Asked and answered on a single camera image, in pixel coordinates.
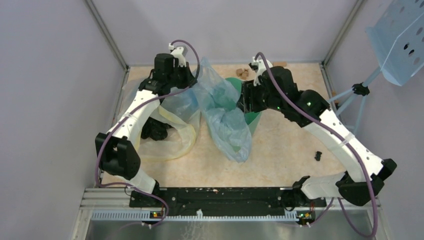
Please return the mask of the clear yellowish plastic bag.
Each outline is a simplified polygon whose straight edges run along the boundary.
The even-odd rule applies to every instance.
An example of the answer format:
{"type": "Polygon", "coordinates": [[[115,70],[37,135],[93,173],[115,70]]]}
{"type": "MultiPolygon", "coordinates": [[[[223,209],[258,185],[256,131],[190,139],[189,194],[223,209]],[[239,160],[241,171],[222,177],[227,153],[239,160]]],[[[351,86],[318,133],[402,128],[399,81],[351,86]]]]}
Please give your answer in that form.
{"type": "Polygon", "coordinates": [[[191,88],[163,99],[138,134],[134,147],[139,157],[162,162],[187,155],[196,143],[200,119],[201,111],[191,88]]]}

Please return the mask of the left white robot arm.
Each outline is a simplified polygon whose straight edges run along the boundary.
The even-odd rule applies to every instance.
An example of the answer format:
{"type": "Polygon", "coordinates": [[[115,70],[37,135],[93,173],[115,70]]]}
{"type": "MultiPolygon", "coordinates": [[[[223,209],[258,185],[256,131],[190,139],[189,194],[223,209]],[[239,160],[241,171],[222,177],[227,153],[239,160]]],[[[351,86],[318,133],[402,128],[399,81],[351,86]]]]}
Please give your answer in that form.
{"type": "Polygon", "coordinates": [[[139,84],[120,120],[107,133],[99,133],[95,138],[99,169],[142,191],[141,200],[149,207],[160,202],[161,194],[155,190],[156,181],[143,171],[136,144],[161,100],[170,96],[173,88],[185,90],[196,81],[185,53],[174,49],[157,54],[154,68],[139,84]]]}

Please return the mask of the light blue plastic bag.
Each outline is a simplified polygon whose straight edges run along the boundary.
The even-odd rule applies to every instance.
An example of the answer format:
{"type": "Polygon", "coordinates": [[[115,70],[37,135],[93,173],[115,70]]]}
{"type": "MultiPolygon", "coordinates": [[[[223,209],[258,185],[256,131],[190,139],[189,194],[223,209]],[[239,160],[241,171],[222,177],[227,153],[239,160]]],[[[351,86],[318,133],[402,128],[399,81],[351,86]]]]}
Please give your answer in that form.
{"type": "Polygon", "coordinates": [[[252,133],[245,114],[236,106],[240,92],[206,57],[200,60],[192,90],[214,145],[230,161],[246,162],[252,150],[252,133]]]}

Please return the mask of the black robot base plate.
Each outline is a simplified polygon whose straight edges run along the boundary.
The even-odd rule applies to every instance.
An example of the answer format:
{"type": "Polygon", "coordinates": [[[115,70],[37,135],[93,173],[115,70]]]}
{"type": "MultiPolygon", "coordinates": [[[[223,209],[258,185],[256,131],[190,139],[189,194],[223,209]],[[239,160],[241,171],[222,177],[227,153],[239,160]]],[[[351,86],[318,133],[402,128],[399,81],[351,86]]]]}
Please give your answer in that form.
{"type": "Polygon", "coordinates": [[[309,199],[299,189],[284,187],[160,187],[154,197],[133,191],[129,207],[151,208],[157,216],[206,217],[282,216],[295,208],[326,207],[323,198],[309,199]]]}

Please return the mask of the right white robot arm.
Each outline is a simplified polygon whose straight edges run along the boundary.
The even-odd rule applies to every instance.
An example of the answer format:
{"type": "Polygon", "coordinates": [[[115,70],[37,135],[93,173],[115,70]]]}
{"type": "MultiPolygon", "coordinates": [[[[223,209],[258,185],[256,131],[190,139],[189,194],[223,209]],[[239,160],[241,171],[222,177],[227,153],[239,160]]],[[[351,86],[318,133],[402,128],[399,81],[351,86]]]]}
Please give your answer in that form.
{"type": "Polygon", "coordinates": [[[237,106],[244,113],[271,109],[316,137],[344,166],[344,172],[304,176],[293,184],[293,200],[307,206],[318,198],[340,198],[355,206],[375,203],[397,164],[367,149],[338,119],[315,90],[300,90],[289,69],[252,66],[253,80],[244,81],[237,106]]]}

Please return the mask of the green plastic trash bin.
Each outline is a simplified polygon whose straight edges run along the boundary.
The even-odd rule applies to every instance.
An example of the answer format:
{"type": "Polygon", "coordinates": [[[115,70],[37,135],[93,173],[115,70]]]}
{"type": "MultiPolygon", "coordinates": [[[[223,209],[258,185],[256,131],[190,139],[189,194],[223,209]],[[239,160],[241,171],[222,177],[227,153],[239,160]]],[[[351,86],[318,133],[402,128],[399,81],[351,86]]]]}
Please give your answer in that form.
{"type": "Polygon", "coordinates": [[[260,111],[253,111],[253,107],[255,106],[254,80],[242,80],[236,77],[228,77],[225,80],[228,81],[238,93],[238,99],[235,106],[242,110],[244,121],[250,133],[250,138],[252,138],[262,115],[260,111]]]}

